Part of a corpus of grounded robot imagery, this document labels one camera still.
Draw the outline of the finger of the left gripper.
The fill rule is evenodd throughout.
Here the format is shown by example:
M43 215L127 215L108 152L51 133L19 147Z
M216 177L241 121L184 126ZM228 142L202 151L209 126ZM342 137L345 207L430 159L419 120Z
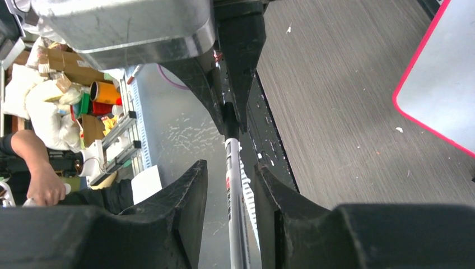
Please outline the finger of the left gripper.
M262 1L214 1L218 43L240 130L246 132L247 103L266 42Z
M220 71L215 57L200 55L161 65L184 83L206 108L219 133L224 134Z

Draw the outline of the white plastic bag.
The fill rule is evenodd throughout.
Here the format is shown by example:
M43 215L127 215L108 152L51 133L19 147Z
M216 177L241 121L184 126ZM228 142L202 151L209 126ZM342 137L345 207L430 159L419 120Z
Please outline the white plastic bag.
M58 81L47 80L30 90L25 105L35 134L47 148L79 152L80 128L72 120L70 106L77 104L83 92L71 86L66 92Z

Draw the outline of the orange cylindrical can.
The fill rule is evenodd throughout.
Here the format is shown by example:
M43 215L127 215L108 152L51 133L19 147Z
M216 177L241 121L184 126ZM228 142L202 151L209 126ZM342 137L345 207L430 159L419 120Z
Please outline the orange cylindrical can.
M90 100L109 105L121 105L122 97L117 88L110 83L94 81L90 86Z

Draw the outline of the person hand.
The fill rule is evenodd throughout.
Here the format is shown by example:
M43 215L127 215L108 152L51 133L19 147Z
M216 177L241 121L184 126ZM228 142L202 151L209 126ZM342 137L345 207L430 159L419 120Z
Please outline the person hand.
M66 186L49 163L29 166L31 175L27 199L39 206L54 206L66 197Z

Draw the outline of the pink framed whiteboard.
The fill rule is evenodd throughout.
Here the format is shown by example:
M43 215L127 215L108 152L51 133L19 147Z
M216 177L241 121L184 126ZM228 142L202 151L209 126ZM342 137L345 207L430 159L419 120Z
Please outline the pink framed whiteboard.
M395 88L393 104L474 156L474 1L442 1Z

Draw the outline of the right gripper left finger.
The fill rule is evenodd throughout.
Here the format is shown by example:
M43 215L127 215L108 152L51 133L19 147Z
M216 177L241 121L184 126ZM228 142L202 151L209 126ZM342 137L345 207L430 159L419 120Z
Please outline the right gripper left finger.
M208 169L113 215L94 206L1 210L2 268L197 268Z

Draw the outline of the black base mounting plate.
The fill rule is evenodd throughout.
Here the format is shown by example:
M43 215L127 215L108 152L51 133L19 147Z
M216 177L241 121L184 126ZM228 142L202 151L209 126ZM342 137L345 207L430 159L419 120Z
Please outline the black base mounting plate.
M241 161L245 174L253 179L257 163L267 166L281 183L298 191L282 138L275 123L259 75L253 78L247 103L248 131L240 135Z

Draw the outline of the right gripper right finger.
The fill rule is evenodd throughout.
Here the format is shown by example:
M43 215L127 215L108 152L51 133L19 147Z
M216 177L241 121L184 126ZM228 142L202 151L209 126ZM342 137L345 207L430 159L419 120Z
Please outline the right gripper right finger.
M473 268L474 208L445 204L321 207L257 164L263 268Z

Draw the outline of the person forearm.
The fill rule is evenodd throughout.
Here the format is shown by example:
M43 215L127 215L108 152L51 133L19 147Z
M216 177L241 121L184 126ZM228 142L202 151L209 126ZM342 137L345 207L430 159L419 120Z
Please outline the person forearm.
M49 155L43 141L31 130L20 130L13 134L11 147L22 158L31 172L50 167Z

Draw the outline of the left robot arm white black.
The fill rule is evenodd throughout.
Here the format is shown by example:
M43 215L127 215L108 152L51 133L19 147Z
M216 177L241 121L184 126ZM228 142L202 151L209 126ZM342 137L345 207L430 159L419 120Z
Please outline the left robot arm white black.
M39 21L98 70L156 63L180 79L218 131L246 132L264 44L267 1L1 2L1 60L23 50Z

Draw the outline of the cardboard box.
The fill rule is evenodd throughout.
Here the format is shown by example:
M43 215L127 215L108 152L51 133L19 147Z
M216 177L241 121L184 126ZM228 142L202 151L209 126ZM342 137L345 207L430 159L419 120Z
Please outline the cardboard box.
M77 53L59 49L42 49L39 54L40 73L63 72L74 83L90 86L93 82L107 82L104 73L93 69Z

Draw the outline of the black white marker pen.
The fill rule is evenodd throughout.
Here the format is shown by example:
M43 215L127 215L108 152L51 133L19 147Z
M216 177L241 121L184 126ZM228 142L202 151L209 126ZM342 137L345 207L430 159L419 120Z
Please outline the black white marker pen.
M240 173L239 125L233 104L223 107L231 268L250 268L246 211Z

